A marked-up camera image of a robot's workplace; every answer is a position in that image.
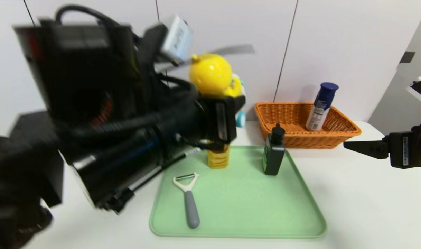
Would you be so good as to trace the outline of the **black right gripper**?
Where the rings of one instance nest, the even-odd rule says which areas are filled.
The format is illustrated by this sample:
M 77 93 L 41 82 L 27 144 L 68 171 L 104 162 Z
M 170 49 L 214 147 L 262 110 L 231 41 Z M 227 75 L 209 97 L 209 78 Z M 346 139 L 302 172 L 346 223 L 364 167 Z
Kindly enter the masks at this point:
M 421 124 L 408 132 L 391 133 L 381 140 L 346 141 L 343 147 L 376 159 L 386 159 L 390 154 L 391 166 L 395 168 L 421 167 Z

